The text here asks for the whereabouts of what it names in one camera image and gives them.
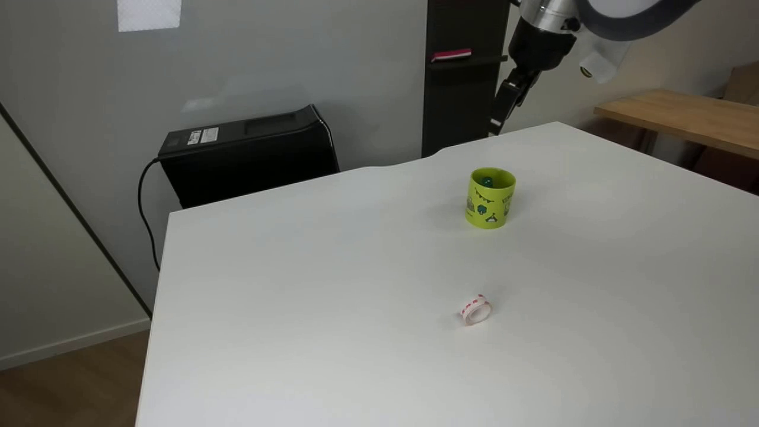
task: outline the black cable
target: black cable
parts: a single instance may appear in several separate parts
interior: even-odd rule
[[[152,263],[157,265],[157,270],[161,270],[161,263],[159,263],[159,254],[157,254],[157,237],[152,234],[152,228],[146,218],[146,209],[143,209],[143,183],[146,183],[146,176],[148,170],[159,164],[159,159],[152,159],[146,164],[143,173],[141,173],[141,183],[137,183],[137,211],[141,211],[141,218],[146,222],[146,230],[148,230],[148,237],[149,237],[149,250],[152,250]]]

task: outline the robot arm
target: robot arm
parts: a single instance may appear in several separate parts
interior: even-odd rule
[[[520,106],[544,70],[556,68],[575,48],[576,33],[589,27],[605,40],[638,40],[653,34],[698,0],[525,0],[510,40],[514,68],[500,83],[491,106],[491,134]]]

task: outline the floor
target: floor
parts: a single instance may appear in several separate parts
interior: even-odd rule
[[[134,427],[148,331],[0,370],[0,427]]]

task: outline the yellow-green cup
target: yellow-green cup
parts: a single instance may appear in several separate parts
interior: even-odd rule
[[[469,176],[467,219],[474,228],[500,228],[509,218],[518,177],[504,167],[478,167]]]

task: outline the wooden table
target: wooden table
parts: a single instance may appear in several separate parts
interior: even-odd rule
[[[176,211],[137,425],[756,427],[756,246],[756,196],[563,122]]]
[[[638,125],[638,150],[651,151],[653,132],[670,132],[703,147],[759,159],[759,106],[715,97],[653,89],[596,109],[596,114]]]

